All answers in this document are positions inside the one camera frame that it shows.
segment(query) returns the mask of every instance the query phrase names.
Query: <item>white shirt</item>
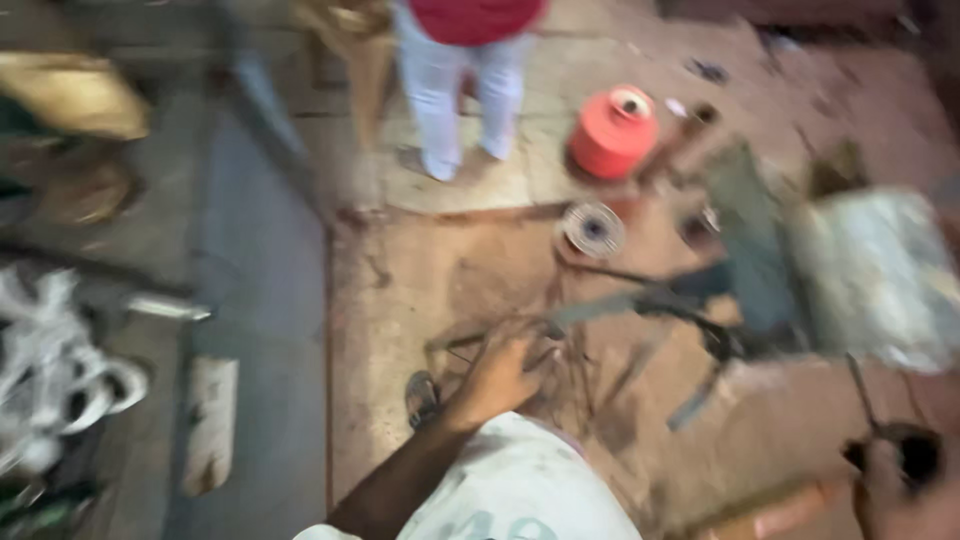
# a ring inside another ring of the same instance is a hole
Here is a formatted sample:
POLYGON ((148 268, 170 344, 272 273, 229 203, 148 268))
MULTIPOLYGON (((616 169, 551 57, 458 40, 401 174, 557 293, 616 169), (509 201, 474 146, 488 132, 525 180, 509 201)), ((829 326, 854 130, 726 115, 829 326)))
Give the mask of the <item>white shirt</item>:
MULTIPOLYGON (((514 412, 467 442, 398 540, 641 540, 607 484, 560 437, 514 412)), ((294 540, 358 540, 316 525, 294 540)))

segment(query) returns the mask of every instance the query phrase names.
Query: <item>leg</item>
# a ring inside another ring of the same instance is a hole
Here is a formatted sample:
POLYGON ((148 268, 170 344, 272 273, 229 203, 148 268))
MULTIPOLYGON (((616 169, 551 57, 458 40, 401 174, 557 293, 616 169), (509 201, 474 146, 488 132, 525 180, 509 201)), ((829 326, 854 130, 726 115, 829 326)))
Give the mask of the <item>leg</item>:
POLYGON ((409 8, 395 3, 400 76, 423 145, 423 168, 437 180, 453 178, 460 165, 457 92, 468 51, 437 43, 423 32, 409 8))
POLYGON ((475 49, 483 106, 480 144, 499 160, 510 156, 514 142, 514 121, 523 101, 523 64, 532 42, 533 36, 521 34, 475 49))

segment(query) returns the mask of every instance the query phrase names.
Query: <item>hand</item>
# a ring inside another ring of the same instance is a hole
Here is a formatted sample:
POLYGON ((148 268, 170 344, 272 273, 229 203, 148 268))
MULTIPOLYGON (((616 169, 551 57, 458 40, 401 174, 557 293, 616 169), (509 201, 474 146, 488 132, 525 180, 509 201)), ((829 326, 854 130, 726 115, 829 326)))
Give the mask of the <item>hand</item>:
POLYGON ((944 444, 945 470, 908 497, 896 448, 878 440, 867 448, 867 472, 854 489, 853 509, 866 540, 960 538, 960 446, 944 444))
POLYGON ((508 319, 494 328, 446 404, 445 420, 457 429, 475 430, 533 397, 560 352, 550 348, 535 355, 545 330, 546 323, 532 317, 508 319))

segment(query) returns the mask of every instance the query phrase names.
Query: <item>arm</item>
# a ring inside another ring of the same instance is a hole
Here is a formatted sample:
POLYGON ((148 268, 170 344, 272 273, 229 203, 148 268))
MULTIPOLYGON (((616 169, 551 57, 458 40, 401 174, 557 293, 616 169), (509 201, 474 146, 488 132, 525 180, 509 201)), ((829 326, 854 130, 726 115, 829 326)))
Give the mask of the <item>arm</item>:
MULTIPOLYGON (((539 330, 541 326, 529 318, 511 320, 494 330, 444 411, 363 479, 337 505, 327 524, 364 540, 396 538, 473 434, 540 389, 550 362, 524 371, 524 360, 541 335, 539 330)), ((554 354, 551 350, 541 358, 554 354)))

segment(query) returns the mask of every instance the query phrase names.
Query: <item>concrete floor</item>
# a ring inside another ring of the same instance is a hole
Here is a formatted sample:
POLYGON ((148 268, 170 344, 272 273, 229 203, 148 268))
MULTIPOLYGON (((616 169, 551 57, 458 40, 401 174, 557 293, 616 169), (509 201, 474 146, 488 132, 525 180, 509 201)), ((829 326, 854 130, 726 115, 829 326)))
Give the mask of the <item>concrete floor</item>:
MULTIPOLYGON (((845 136, 860 143, 876 183, 923 189, 960 167, 943 111, 909 54, 817 46, 770 52, 745 23, 664 22, 650 6, 649 0, 554 0, 528 62, 516 150, 464 184, 438 184, 398 167, 395 146, 417 140, 397 93, 388 102, 380 143, 361 152, 353 142, 342 65, 311 65, 296 31, 257 33, 314 154, 319 182, 342 208, 377 210, 350 214, 335 244, 332 501, 409 437, 402 392, 411 373, 430 369, 442 383, 462 373, 455 357, 425 356, 427 339, 541 308, 551 285, 565 301, 622 286, 557 278, 550 205, 592 196, 631 201, 621 214, 628 246, 613 267, 665 275, 701 262, 677 237, 668 197, 632 186, 596 190, 563 169, 563 142, 591 93, 618 83, 644 89, 658 104, 665 132, 676 122, 662 105, 666 98, 711 102, 723 124, 680 160, 683 171, 734 133, 746 136, 765 171, 781 173, 788 185, 802 184, 810 157, 845 136), (690 58, 722 64, 729 83, 717 86, 688 73, 690 58), (540 217, 518 219, 510 211, 481 219, 436 217, 544 205, 540 217)), ((467 147, 478 137, 474 105, 461 123, 467 147)), ((735 316, 731 303, 714 309, 717 316, 735 316)), ((671 433, 664 419, 708 369, 696 331, 623 316, 586 325, 584 340, 594 361, 580 386, 564 386, 558 372, 549 389, 556 399, 545 402, 569 405, 540 412, 551 412, 547 420, 580 436, 591 463, 647 538, 757 491, 842 468, 838 449, 866 429, 847 372, 812 359, 743 372, 722 385, 692 425, 671 433), (599 403, 636 347, 661 334, 660 351, 643 375, 587 428, 583 411, 599 403)), ((954 412, 960 407, 951 398, 956 380, 907 380, 880 368, 868 370, 867 379, 882 417, 960 427, 954 412)), ((846 503, 794 534, 855 535, 846 503)))

